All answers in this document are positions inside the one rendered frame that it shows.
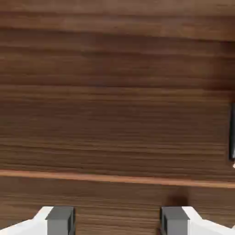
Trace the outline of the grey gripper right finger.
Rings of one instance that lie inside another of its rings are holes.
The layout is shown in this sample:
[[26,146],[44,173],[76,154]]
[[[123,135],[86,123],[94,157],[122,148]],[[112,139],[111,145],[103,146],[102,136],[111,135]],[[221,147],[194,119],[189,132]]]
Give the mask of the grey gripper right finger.
[[193,207],[161,207],[161,235],[235,235],[232,228],[203,219]]

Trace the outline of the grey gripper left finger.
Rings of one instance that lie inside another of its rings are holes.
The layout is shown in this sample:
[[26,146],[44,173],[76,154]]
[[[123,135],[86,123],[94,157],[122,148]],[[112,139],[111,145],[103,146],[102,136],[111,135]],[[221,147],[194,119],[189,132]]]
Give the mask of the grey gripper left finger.
[[0,235],[75,235],[75,208],[44,206],[32,219],[0,229]]

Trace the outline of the dark wood cabinet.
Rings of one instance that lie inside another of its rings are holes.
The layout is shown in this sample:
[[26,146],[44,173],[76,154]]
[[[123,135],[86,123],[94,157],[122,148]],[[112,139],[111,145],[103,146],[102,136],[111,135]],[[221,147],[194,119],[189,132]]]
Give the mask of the dark wood cabinet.
[[[0,31],[235,41],[235,0],[0,0]],[[8,171],[0,177],[235,189],[235,181]]]

